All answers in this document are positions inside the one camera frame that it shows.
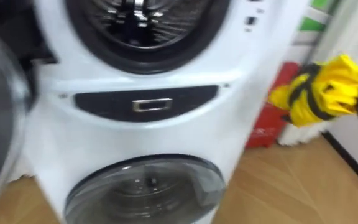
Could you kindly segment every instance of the door handle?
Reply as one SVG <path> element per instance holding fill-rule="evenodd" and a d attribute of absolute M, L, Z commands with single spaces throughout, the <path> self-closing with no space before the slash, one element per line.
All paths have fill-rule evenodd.
<path fill-rule="evenodd" d="M 171 98 L 161 98 L 152 100 L 134 100 L 132 109 L 135 112 L 143 113 L 148 111 L 169 110 L 172 107 Z"/>

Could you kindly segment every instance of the laminate floor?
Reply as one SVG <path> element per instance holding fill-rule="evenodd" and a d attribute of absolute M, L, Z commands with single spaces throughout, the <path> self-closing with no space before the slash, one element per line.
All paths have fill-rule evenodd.
<path fill-rule="evenodd" d="M 33 179 L 9 184 L 0 224 L 33 223 L 58 221 Z M 226 223 L 358 224 L 358 176 L 323 138 L 248 150 L 213 224 Z"/>

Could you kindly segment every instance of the white washing machine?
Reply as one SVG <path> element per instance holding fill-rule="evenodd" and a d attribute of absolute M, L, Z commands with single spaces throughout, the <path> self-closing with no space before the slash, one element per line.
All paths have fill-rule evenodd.
<path fill-rule="evenodd" d="M 307 5 L 36 0 L 24 154 L 62 223 L 211 223 Z"/>

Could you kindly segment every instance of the yellow umbrella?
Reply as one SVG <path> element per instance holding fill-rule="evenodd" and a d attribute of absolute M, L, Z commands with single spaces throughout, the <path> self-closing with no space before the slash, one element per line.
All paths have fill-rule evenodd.
<path fill-rule="evenodd" d="M 357 99 L 358 65 L 347 55 L 305 66 L 289 85 L 269 96 L 269 102 L 289 111 L 287 120 L 298 127 L 354 114 Z"/>

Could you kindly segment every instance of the red box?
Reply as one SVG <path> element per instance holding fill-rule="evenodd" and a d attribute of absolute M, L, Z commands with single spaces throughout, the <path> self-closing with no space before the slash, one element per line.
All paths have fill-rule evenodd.
<path fill-rule="evenodd" d="M 297 63 L 284 63 L 272 89 L 290 83 L 298 72 L 299 67 Z M 286 114 L 288 114 L 288 111 L 281 110 L 270 103 L 266 103 L 260 112 L 246 147 L 271 146 L 286 125 L 286 122 L 282 119 L 282 116 Z"/>

